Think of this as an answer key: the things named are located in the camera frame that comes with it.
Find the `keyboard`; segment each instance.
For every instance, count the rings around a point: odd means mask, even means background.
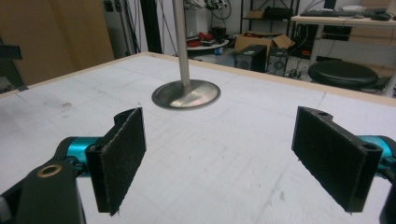
[[[371,18],[375,15],[374,10],[365,10],[365,11],[305,11],[300,14],[302,17],[354,17],[354,16],[363,16],[366,18]]]

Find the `white table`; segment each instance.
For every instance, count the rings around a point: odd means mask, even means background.
[[[79,178],[88,223],[377,223],[390,184],[376,178],[364,212],[347,214],[291,150],[297,106],[334,115],[354,134],[396,139],[396,101],[191,61],[191,78],[221,88],[208,107],[159,108],[177,59],[142,53],[0,97],[0,192],[46,162],[67,136],[102,136],[142,106],[148,150],[121,207],[97,213]]]
[[[316,24],[318,26],[317,34],[314,41],[314,46],[312,48],[312,53],[309,61],[309,65],[314,64],[318,57],[318,46],[323,32],[323,27],[325,25],[338,25],[338,26],[351,26],[351,27],[370,27],[374,28],[386,28],[386,29],[396,29],[396,21],[373,21],[370,18],[363,19],[352,19],[352,18],[337,18],[337,17],[302,17],[295,16],[291,18],[292,21],[297,23],[305,24]],[[384,90],[383,95],[388,97],[392,96],[393,88],[396,87],[396,72],[393,74],[389,80],[388,86]]]

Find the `round metal base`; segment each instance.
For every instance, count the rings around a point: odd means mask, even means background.
[[[181,81],[167,83],[152,93],[154,104],[169,109],[189,109],[209,105],[220,97],[220,88],[202,80],[190,80],[184,87]]]

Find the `black stool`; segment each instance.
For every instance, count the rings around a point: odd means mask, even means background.
[[[309,67],[308,75],[318,83],[351,90],[368,88],[378,81],[378,75],[372,69],[342,61],[314,63]]]

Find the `desk leg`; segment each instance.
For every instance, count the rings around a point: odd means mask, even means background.
[[[390,78],[390,80],[388,81],[388,85],[385,88],[384,92],[382,93],[382,95],[384,96],[388,96],[388,97],[392,97],[394,90],[393,88],[396,87],[396,71],[394,72],[393,76]]]
[[[312,53],[311,53],[311,58],[309,60],[309,65],[312,65],[317,61],[318,47],[323,33],[323,27],[324,25],[318,25],[317,35],[315,36],[314,46],[312,47]]]

